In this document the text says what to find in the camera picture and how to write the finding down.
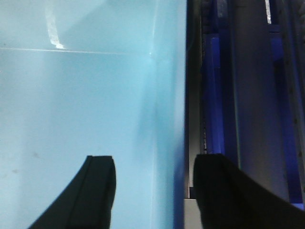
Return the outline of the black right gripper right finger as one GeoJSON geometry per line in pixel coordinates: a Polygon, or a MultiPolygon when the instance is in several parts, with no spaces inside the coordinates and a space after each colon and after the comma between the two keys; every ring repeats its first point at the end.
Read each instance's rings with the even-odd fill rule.
{"type": "Polygon", "coordinates": [[[205,229],[303,229],[304,211],[257,184],[221,154],[197,155],[193,188],[205,229]]]}

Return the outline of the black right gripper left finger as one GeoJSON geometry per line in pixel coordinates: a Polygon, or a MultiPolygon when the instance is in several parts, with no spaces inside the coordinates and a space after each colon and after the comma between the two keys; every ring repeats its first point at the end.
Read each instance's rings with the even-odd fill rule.
{"type": "Polygon", "coordinates": [[[31,229],[108,229],[116,192],[111,156],[88,156],[78,173],[31,229]]]}

